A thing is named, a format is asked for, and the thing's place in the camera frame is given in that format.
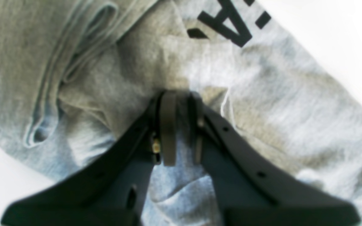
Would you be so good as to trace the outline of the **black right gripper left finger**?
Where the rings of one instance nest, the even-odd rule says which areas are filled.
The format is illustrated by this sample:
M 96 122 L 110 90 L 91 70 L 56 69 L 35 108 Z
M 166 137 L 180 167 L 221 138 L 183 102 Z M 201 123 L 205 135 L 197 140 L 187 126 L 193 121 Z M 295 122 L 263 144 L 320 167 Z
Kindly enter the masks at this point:
M 9 205 L 4 226 L 137 226 L 155 165 L 176 164 L 176 93 L 155 96 L 106 153 L 83 170 Z

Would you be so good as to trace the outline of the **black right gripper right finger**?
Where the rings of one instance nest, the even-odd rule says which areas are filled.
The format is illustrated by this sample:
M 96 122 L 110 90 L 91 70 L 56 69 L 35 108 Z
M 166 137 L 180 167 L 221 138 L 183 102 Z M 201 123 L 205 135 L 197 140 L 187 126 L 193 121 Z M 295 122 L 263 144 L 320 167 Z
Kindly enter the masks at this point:
M 256 152 L 218 113 L 188 94 L 194 163 L 212 178 L 226 226 L 356 226 L 353 204 L 302 183 Z

